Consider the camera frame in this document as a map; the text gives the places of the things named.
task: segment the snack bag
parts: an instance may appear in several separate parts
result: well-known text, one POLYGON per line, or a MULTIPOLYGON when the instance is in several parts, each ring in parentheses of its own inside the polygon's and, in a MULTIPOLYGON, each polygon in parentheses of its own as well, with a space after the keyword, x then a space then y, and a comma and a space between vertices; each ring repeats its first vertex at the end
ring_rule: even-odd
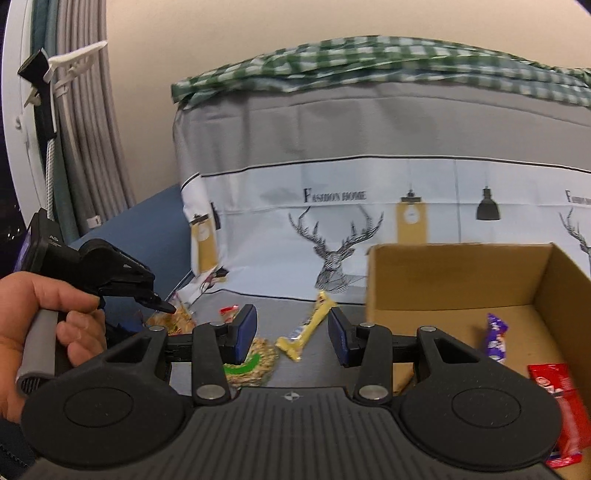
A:
POLYGON ((509 327, 499 317, 488 314, 488 330, 486 331, 486 356, 500 364, 505 363, 506 347, 505 332, 509 327))
POLYGON ((240 307, 238 305, 232 305, 231 307, 224 307, 220 309, 220 317, 223 323, 232 323, 234 317, 238 315, 240 307))
POLYGON ((273 373, 277 357, 277 349, 270 341, 255 337, 244 363, 224 364, 228 383, 234 388, 265 385, 273 373))
POLYGON ((591 421, 566 364, 528 365, 535 382, 558 402, 562 412, 562 432, 558 449, 563 457, 574 456, 591 446, 591 421))
POLYGON ((574 455, 562 456, 558 449, 550 454, 550 457, 546 460, 546 465, 550 468, 562 468, 564 466, 574 465, 580 463, 583 460, 583 454, 577 452, 574 455))
POLYGON ((169 335, 182 335, 184 333, 191 333, 197 326, 197 323, 181 304, 177 306, 177 311, 174 313, 154 313, 148 319, 146 325, 162 325, 166 327, 169 335))
POLYGON ((316 303, 310 318, 291 332, 288 337, 279 337, 275 346, 284 351, 294 362, 299 362, 301 360, 301 351, 310 340, 312 333, 328 315, 329 310, 336 306, 337 304, 325 292, 320 291, 316 297, 316 303))

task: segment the screen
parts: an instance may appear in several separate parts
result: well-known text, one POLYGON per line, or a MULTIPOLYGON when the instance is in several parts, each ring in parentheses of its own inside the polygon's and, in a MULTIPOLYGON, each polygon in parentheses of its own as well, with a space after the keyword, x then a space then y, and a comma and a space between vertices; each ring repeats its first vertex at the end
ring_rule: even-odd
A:
POLYGON ((25 254, 27 253, 27 250, 29 249, 30 245, 31 245, 31 228, 29 228, 29 230, 27 230, 27 234, 25 235, 25 239, 22 242, 21 250, 18 253, 17 262, 15 263, 14 269, 12 270, 13 272, 21 271, 22 261, 25 260, 25 254))

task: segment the purple candy wrapper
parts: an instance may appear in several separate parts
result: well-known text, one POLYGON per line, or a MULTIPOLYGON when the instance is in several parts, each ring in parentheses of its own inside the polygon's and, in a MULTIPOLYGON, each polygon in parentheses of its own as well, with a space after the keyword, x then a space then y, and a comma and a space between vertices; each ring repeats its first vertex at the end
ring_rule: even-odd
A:
POLYGON ((488 330, 486 331, 486 355, 500 364, 505 363, 505 332, 509 327, 499 317, 488 314, 488 330))

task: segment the gray curtain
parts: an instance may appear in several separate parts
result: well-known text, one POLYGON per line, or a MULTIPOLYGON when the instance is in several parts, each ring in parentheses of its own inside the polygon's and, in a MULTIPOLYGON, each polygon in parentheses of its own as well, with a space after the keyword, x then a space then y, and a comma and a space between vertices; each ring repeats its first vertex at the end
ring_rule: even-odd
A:
MULTIPOLYGON (((58 54, 106 39, 105 1, 59 0, 58 54)), ((107 48, 56 100, 64 163, 81 233, 89 230, 89 219, 98 215, 104 222, 135 204, 116 125, 107 48)), ((57 78, 64 75, 59 69, 57 78)))
MULTIPOLYGON (((31 53, 45 48, 51 57, 56 54, 56 28, 59 0, 34 1, 31 19, 31 53)), ((35 107, 35 121, 41 122, 41 111, 35 107)), ((66 242, 71 243, 80 236, 74 215, 74 207, 70 195, 70 185, 66 173, 66 166, 60 142, 60 125, 57 123, 58 137, 55 142, 55 156, 53 165, 54 178, 54 215, 59 221, 62 235, 66 242)), ((46 159, 47 142, 42 135, 37 141, 41 158, 46 159)))

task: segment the green checkered cloth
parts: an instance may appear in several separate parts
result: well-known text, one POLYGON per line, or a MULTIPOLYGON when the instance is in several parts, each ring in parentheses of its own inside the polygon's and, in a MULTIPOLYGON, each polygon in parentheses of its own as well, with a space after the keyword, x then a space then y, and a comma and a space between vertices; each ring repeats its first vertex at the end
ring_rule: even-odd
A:
POLYGON ((407 37, 336 38, 283 48, 172 85, 192 108, 233 90, 292 93, 360 82, 452 82, 591 106, 591 69, 550 67, 461 43, 407 37))

